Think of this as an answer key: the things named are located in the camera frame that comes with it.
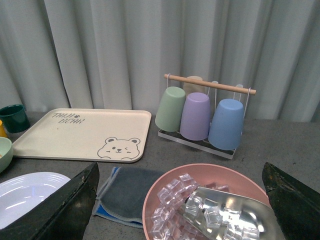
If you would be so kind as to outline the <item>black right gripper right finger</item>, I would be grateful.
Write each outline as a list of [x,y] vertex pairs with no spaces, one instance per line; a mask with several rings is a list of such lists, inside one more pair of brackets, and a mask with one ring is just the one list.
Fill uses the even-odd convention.
[[287,240],[320,238],[320,194],[270,162],[262,181],[277,223]]

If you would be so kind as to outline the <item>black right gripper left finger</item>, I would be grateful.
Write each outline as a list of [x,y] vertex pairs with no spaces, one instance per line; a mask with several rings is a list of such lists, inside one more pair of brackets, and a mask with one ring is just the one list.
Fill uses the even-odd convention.
[[81,240],[96,202],[100,171],[94,162],[35,208],[0,231],[2,240]]

